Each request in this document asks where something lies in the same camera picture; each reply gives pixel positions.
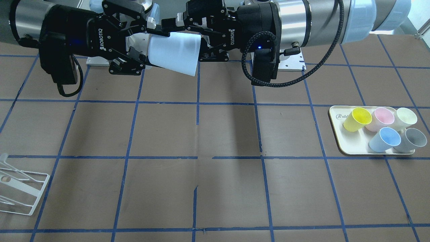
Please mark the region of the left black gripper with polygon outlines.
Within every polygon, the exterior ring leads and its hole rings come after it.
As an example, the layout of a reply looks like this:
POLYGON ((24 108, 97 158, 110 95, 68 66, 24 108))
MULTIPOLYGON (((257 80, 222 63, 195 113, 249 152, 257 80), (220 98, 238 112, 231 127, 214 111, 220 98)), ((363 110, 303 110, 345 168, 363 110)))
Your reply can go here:
POLYGON ((229 10, 222 0, 190 0, 185 12, 175 18, 161 20, 163 32, 189 30, 200 34, 220 34, 213 37, 219 44, 211 46, 202 37, 200 41, 199 62, 227 62, 227 51, 239 49, 244 53, 249 40, 261 33, 254 40, 249 52, 257 49, 270 49, 274 53, 280 50, 281 18, 275 3, 254 3, 241 5, 236 10, 229 10))

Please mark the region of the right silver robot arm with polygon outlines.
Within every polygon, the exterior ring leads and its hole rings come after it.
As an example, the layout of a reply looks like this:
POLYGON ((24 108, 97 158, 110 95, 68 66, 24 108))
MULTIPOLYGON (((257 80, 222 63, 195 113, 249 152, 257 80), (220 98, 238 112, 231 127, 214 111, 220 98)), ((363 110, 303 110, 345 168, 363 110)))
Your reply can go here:
POLYGON ((126 38, 136 33, 169 37, 167 20, 150 26, 152 6, 130 0, 103 0, 102 13, 43 0, 1 1, 1 42, 39 51, 42 69, 52 78, 77 77, 73 55, 121 58, 144 66, 139 57, 127 56, 126 38))

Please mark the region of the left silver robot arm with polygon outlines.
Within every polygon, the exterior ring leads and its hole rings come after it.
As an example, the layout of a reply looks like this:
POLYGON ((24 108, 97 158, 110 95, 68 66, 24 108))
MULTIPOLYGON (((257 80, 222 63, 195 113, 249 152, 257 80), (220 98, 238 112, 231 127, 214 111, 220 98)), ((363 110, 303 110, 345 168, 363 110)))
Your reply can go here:
POLYGON ((279 53, 289 55, 306 46, 356 42, 373 31, 394 30, 411 5, 410 0, 244 0, 227 7, 223 0, 190 0, 184 12, 162 20, 162 26, 205 36, 204 56, 245 51, 259 32, 271 32, 279 53))

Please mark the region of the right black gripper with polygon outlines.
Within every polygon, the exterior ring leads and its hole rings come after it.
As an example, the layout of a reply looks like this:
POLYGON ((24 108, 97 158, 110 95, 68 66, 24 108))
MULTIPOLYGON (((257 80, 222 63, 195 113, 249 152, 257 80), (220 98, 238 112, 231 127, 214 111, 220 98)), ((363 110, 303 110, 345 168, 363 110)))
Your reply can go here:
MULTIPOLYGON (((120 36, 136 33, 149 33, 169 37, 161 24, 155 23, 150 16, 154 4, 152 0, 103 0, 102 22, 120 36)), ((39 38, 41 59, 71 59, 72 55, 103 57, 109 59, 109 53, 98 49, 95 20, 100 15, 89 10, 65 5, 54 5, 42 21, 39 38)), ((151 66, 148 56, 134 47, 126 53, 109 49, 114 59, 110 61, 111 75, 139 76, 146 66, 151 66)))

